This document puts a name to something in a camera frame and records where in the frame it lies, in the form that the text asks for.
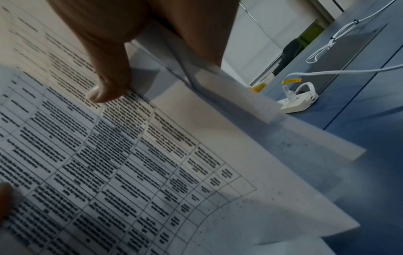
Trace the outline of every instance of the blue table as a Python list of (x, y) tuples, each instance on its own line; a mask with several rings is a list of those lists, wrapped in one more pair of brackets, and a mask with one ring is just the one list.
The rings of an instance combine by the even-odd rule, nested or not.
[[(390, 0), (357, 0), (261, 93), (284, 97), (281, 81), (305, 71), (307, 57), (346, 23), (364, 18)], [(364, 22), (353, 33), (386, 27), (346, 70), (403, 63), (403, 0)], [(353, 189), (335, 203), (361, 225), (353, 239), (325, 239), (338, 255), (403, 253), (403, 69), (377, 75), (338, 76), (307, 111), (295, 117), (366, 148), (349, 166)]]

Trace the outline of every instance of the paper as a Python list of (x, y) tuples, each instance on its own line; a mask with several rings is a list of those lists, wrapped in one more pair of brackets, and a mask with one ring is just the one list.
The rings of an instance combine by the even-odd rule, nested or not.
[(252, 254), (359, 226), (133, 45), (136, 87), (87, 101), (87, 57), (24, 6), (1, 6), (17, 69), (1, 68), (0, 179), (22, 194), (5, 254)]

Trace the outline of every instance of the yellow tag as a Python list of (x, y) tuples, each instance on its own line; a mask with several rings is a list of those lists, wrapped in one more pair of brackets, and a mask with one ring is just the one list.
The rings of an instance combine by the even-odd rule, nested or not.
[(285, 81), (283, 81), (281, 84), (287, 84), (287, 83), (294, 83), (294, 82), (301, 82), (302, 81), (302, 79), (301, 78), (298, 78), (298, 79), (292, 79), (292, 80), (285, 80)]

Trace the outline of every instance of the hand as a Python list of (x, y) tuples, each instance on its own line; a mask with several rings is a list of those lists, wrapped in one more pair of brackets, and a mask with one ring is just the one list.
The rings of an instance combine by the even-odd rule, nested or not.
[(101, 81), (87, 98), (104, 103), (130, 86), (124, 47), (155, 18), (220, 66), (239, 0), (47, 0), (87, 51)]
[(4, 216), (8, 215), (13, 207), (13, 187), (7, 183), (0, 183), (0, 224)]

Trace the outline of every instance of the desk surface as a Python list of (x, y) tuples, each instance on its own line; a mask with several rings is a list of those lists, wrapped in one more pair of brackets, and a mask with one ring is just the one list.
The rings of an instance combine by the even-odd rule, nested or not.
[[(357, 0), (261, 93), (283, 97), (281, 81), (308, 69), (307, 57), (325, 45), (346, 23), (366, 17), (390, 0)], [(348, 65), (346, 70), (374, 69), (403, 63), (403, 0), (353, 33), (386, 27)], [(403, 69), (382, 74), (338, 76), (307, 111), (293, 116), (329, 131), (368, 151), (343, 178), (351, 184), (335, 203), (361, 225), (348, 243), (330, 239), (338, 255), (401, 254), (403, 251)]]

